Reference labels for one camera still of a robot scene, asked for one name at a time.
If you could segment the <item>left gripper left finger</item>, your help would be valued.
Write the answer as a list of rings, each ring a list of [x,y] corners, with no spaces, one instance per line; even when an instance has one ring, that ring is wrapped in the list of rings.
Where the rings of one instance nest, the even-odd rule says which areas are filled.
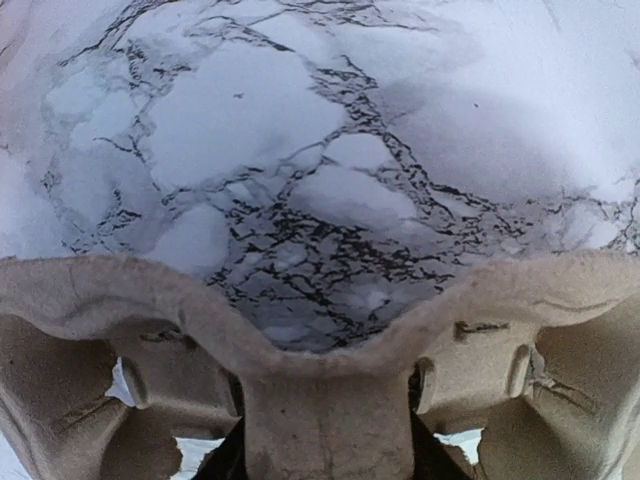
[[[201,463],[193,480],[246,480],[245,426],[240,419]]]

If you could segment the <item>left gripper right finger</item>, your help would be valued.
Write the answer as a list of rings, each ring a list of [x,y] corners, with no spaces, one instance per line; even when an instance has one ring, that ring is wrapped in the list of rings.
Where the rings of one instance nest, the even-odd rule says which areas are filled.
[[[415,412],[411,413],[414,480],[471,480]]]

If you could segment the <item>brown pulp cup carrier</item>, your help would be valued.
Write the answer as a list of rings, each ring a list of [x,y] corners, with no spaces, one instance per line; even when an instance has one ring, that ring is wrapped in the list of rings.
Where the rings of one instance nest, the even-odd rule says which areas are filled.
[[[35,479],[168,479],[240,419],[246,479],[413,479],[412,412],[471,479],[637,478],[638,260],[489,263],[323,354],[157,262],[1,263],[1,429]]]

